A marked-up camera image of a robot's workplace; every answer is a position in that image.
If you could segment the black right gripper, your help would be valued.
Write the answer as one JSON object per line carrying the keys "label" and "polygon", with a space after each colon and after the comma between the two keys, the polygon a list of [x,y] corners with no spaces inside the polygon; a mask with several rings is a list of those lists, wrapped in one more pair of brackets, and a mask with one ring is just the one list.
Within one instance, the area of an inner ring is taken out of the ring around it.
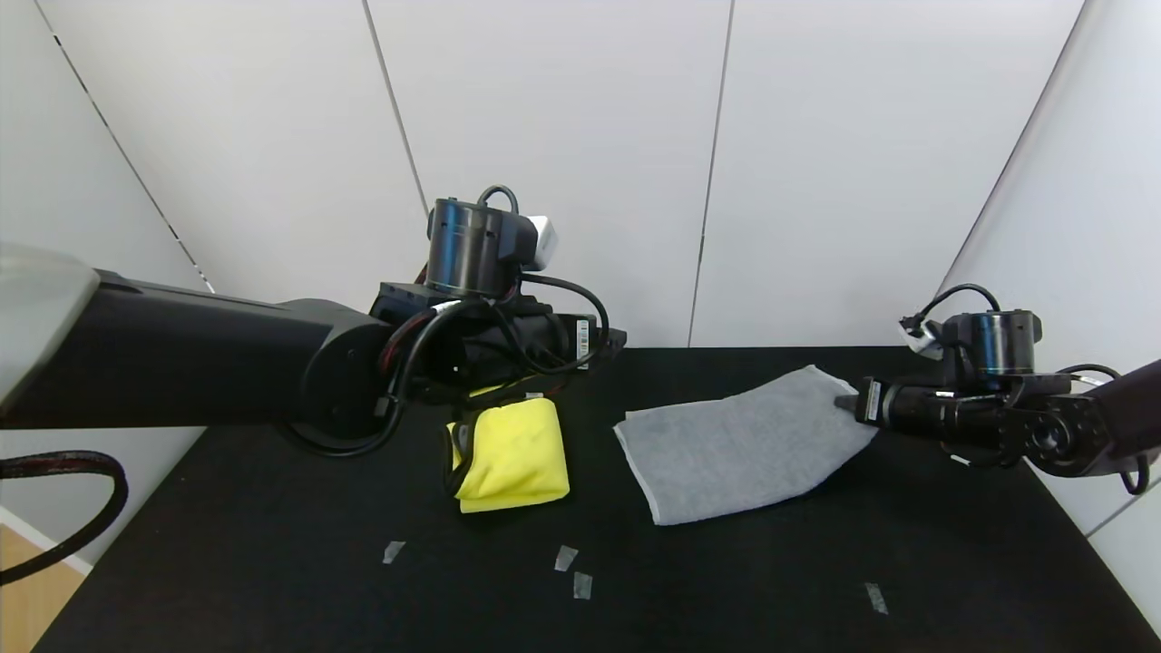
{"label": "black right gripper", "polygon": [[897,435],[945,435],[946,412],[956,393],[929,385],[864,376],[857,393],[839,395],[834,406],[854,412],[854,421]]}

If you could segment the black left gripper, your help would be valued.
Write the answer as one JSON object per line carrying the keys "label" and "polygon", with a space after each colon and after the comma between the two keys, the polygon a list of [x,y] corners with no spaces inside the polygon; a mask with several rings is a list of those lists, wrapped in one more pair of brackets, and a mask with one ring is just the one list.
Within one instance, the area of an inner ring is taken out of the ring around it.
{"label": "black left gripper", "polygon": [[510,322],[518,352],[536,372],[587,371],[594,356],[618,356],[628,336],[621,329],[597,326],[587,315],[543,313]]}

